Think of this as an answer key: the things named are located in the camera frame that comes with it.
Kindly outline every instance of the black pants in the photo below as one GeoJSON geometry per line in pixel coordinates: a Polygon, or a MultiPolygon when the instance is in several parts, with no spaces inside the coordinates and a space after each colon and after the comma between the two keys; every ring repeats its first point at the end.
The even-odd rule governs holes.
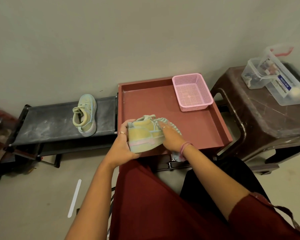
{"type": "MultiPolygon", "coordinates": [[[[254,176],[249,167],[239,158],[231,157],[213,162],[222,171],[243,185],[250,192],[260,193],[269,200],[256,176],[254,176]]],[[[221,221],[227,223],[226,219],[213,202],[208,192],[200,183],[193,169],[189,170],[185,176],[180,197],[190,203],[192,202],[200,204],[204,209],[214,213],[221,221]]]]}

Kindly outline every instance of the person's left hand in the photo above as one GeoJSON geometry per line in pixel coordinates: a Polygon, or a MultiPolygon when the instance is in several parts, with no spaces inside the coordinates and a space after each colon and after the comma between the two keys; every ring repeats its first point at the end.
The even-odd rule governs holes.
{"type": "Polygon", "coordinates": [[[103,159],[104,163],[107,163],[112,169],[125,164],[126,162],[137,159],[140,155],[130,151],[127,138],[128,138],[128,122],[134,122],[135,119],[126,120],[118,130],[118,136],[112,144],[112,147],[108,151],[107,155],[103,159]]]}

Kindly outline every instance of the pastel sneaker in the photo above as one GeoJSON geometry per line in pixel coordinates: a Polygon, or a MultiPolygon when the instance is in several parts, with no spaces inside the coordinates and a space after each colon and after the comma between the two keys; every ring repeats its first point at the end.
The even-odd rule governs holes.
{"type": "Polygon", "coordinates": [[[130,151],[146,152],[164,142],[164,133],[155,122],[156,116],[145,115],[134,122],[128,123],[128,138],[130,151]]]}
{"type": "Polygon", "coordinates": [[[72,109],[72,122],[84,137],[92,136],[97,130],[94,119],[96,110],[97,102],[91,94],[82,95],[78,106],[72,109]]]}

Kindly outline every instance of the pink hair tie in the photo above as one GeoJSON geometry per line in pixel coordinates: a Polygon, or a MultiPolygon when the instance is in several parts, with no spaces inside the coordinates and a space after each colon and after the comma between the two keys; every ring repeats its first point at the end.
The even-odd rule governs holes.
{"type": "Polygon", "coordinates": [[[184,151],[184,149],[185,149],[188,145],[192,145],[192,143],[186,141],[186,142],[183,143],[182,146],[181,146],[180,157],[181,157],[182,159],[184,159],[184,160],[185,160],[185,157],[184,157],[184,155],[183,155],[183,151],[184,151]]]}

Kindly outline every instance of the pink plastic basket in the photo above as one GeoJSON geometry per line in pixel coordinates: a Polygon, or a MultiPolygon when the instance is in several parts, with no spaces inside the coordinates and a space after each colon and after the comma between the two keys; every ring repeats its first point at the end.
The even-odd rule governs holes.
{"type": "Polygon", "coordinates": [[[199,73],[172,77],[181,111],[205,109],[213,103],[211,93],[199,73]]]}

